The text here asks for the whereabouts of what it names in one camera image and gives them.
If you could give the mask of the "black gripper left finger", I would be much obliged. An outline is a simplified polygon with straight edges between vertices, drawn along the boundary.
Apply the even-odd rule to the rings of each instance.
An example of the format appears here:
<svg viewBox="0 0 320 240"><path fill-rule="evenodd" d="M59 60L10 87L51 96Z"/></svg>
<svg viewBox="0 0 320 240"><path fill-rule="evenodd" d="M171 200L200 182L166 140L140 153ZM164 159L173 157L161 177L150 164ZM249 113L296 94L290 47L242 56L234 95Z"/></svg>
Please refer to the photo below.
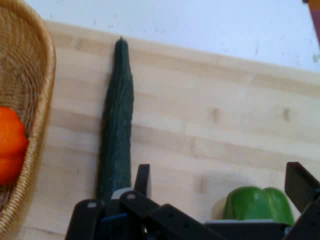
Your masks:
<svg viewBox="0 0 320 240"><path fill-rule="evenodd" d="M141 164L134 187L114 192L109 203L78 202L72 212L67 240L222 240L223 236L170 204L151 196L151 170Z"/></svg>

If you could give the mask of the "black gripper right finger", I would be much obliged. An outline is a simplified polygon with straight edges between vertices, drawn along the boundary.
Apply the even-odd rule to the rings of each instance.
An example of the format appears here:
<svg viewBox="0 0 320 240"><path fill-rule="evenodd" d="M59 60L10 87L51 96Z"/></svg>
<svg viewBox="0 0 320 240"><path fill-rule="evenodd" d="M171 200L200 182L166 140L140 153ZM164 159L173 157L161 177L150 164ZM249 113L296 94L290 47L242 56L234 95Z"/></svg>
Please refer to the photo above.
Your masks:
<svg viewBox="0 0 320 240"><path fill-rule="evenodd" d="M320 182L299 162L286 164L284 190L300 212L286 240L320 238Z"/></svg>

